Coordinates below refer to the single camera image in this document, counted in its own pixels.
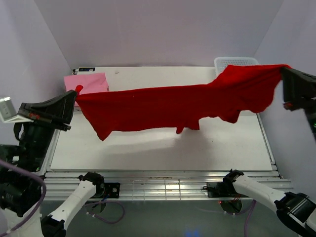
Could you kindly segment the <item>red t shirt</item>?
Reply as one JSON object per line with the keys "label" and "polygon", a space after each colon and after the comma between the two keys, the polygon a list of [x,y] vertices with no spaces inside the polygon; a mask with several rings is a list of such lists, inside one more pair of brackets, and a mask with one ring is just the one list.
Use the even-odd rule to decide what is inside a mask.
{"label": "red t shirt", "polygon": [[100,140],[113,131],[199,130],[202,118],[236,123],[242,111],[260,113],[273,101],[282,64],[229,65],[212,82],[78,94],[76,102]]}

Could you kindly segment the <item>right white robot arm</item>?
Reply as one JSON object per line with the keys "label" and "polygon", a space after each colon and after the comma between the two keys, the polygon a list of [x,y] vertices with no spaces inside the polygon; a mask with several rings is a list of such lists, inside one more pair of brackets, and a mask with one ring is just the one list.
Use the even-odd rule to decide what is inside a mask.
{"label": "right white robot arm", "polygon": [[[316,78],[296,69],[283,67],[284,108],[303,109],[312,133],[316,132]],[[245,195],[272,210],[279,220],[301,237],[316,235],[316,204],[303,193],[282,192],[258,183],[243,172],[230,170],[223,178],[224,193]]]}

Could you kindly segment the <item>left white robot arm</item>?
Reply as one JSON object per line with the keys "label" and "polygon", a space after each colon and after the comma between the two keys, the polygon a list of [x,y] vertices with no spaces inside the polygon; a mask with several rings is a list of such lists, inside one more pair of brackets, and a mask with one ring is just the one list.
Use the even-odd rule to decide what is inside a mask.
{"label": "left white robot arm", "polygon": [[102,175],[79,177],[74,192],[46,217],[40,206],[46,195],[39,176],[56,130],[68,131],[77,92],[70,90],[40,103],[22,103],[16,110],[9,97],[0,100],[0,119],[12,123],[18,145],[0,147],[0,207],[6,217],[6,235],[13,237],[63,237],[75,215],[92,197],[104,191]]}

